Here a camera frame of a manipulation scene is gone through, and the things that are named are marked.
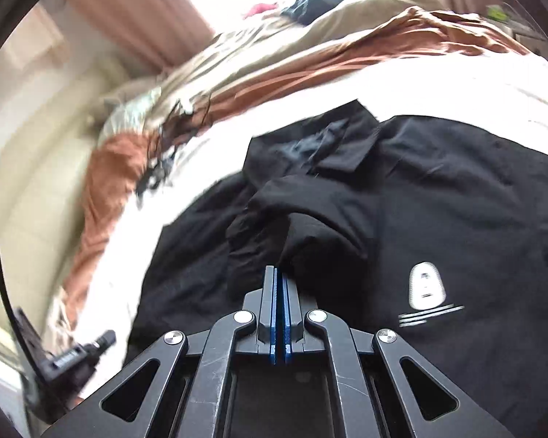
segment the black clamp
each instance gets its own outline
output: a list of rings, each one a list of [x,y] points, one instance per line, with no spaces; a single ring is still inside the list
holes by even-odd
[[[25,405],[43,422],[54,423],[68,413],[71,403],[94,374],[99,358],[115,343],[115,333],[106,331],[92,343],[76,344],[53,356],[42,348],[41,338],[23,310],[17,308],[14,315],[31,354],[30,361],[22,351],[19,354],[26,373]]]
[[[349,328],[273,267],[242,310],[203,333],[167,333],[44,437],[227,437],[244,368],[283,375],[310,360],[326,384],[329,437],[513,437],[394,331]]]

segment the silver screw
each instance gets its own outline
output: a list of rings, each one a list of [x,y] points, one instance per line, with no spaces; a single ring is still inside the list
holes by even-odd
[[[322,323],[327,318],[327,313],[323,310],[312,310],[308,313],[308,318],[314,323]]]
[[[234,319],[236,322],[244,324],[252,321],[252,313],[246,310],[238,311],[234,314]]]
[[[183,340],[184,336],[181,331],[169,331],[165,334],[165,343],[174,346]]]
[[[389,344],[389,343],[393,343],[398,338],[398,336],[391,329],[380,329],[377,332],[377,338],[381,342],[386,342]]]

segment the beige blanket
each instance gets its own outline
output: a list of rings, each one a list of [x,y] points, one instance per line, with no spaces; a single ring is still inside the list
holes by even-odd
[[[388,23],[359,35],[303,51],[300,57],[285,59],[224,87],[214,93],[209,106],[204,101],[196,107],[191,123],[200,126],[205,119],[206,125],[212,125],[269,100],[390,59],[451,53],[478,56],[487,51],[529,54],[519,42],[477,15],[428,12],[418,7],[408,8]]]
[[[231,33],[228,37],[221,35],[208,49],[170,74],[146,128],[153,130],[162,124],[178,99],[195,103],[241,77],[301,51],[372,30],[410,6],[427,11],[444,9],[438,0],[344,0],[308,26],[294,23],[276,10],[268,12],[262,25],[243,32],[237,42],[229,42]]]

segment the pillow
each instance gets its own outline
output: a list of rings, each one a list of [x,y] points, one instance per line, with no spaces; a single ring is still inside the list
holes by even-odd
[[[163,79],[163,75],[135,78],[98,97],[89,111],[88,126],[103,125],[116,107],[126,104],[145,92],[149,92],[149,90],[158,86]]]
[[[108,138],[118,133],[142,133],[144,120],[152,106],[160,98],[161,92],[160,87],[154,87],[141,96],[118,105],[103,124],[98,138],[98,146],[102,146]]]

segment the white logo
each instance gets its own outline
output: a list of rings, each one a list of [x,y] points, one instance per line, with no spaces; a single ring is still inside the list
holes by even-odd
[[[445,300],[445,287],[437,268],[429,261],[414,266],[410,271],[410,306],[415,310],[428,310]]]
[[[410,271],[410,306],[419,313],[399,315],[400,327],[424,324],[428,318],[459,311],[464,306],[441,306],[446,300],[445,287],[437,268],[429,261],[415,265]]]

